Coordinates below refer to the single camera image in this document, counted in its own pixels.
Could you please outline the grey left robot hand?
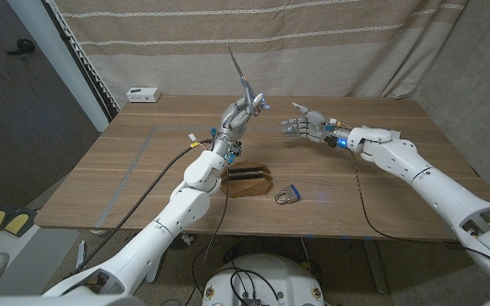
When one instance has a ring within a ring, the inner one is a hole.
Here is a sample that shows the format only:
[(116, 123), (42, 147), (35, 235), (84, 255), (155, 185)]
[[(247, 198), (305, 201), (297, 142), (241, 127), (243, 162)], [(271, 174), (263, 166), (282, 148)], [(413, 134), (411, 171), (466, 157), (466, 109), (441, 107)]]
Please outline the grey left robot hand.
[(248, 102), (240, 98), (230, 104), (222, 114), (220, 127), (215, 136), (212, 151), (224, 157), (247, 129), (248, 121), (253, 117), (248, 110)]

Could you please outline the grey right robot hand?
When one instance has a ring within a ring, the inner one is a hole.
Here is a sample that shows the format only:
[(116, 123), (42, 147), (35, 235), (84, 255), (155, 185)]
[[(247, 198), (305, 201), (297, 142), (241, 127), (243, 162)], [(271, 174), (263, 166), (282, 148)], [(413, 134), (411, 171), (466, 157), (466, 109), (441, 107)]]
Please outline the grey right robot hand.
[(292, 106), (298, 109), (302, 116), (281, 121), (285, 136), (307, 138), (315, 143), (326, 143), (331, 148), (347, 147), (351, 126), (333, 118), (327, 119), (320, 112), (305, 105), (293, 102)]

